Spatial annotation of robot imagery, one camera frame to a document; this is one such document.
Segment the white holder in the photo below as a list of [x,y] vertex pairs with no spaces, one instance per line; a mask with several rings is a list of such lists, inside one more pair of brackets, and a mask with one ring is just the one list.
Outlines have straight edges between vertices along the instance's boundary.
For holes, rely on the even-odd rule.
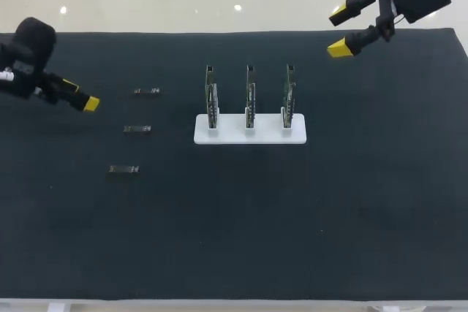
[[208,128],[208,115],[198,115],[195,122],[196,144],[304,144],[307,141],[306,121],[295,113],[291,128],[283,127],[281,113],[255,114],[254,128],[246,128],[245,113],[220,114],[218,125]]

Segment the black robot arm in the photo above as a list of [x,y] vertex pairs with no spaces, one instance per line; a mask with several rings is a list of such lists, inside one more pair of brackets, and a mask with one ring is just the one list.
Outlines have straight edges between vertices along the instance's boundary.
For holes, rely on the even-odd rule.
[[55,43],[56,32],[51,26],[36,18],[25,19],[12,40],[0,45],[0,91],[24,99],[38,96],[49,104],[64,100],[78,111],[94,112],[98,98],[58,75],[44,72]]

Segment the black table mat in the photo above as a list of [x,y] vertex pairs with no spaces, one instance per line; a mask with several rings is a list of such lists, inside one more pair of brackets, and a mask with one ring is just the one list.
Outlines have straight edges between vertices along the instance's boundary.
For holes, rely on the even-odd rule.
[[[59,34],[49,70],[102,103],[1,96],[0,297],[468,300],[463,48],[402,30],[332,61],[342,36]],[[206,64],[223,113],[243,111],[247,64],[257,112],[279,111],[294,64],[307,144],[195,145]]]

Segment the dark gray mat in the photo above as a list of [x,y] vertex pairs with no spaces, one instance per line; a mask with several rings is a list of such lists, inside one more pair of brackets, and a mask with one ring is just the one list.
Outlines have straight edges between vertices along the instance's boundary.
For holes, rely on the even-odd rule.
[[[60,34],[49,69],[102,105],[1,96],[0,297],[468,300],[467,57],[416,30],[332,61],[342,35]],[[223,113],[247,64],[274,113],[286,63],[307,144],[193,143],[206,64]]]

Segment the black cable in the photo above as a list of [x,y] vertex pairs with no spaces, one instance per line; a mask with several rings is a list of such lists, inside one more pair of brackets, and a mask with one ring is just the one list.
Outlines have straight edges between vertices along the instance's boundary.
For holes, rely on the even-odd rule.
[[403,20],[404,20],[404,15],[403,15],[402,18],[400,18],[398,21],[396,21],[396,22],[394,23],[394,25],[395,25],[395,26],[398,25],[398,24],[399,24],[400,22],[402,22]]

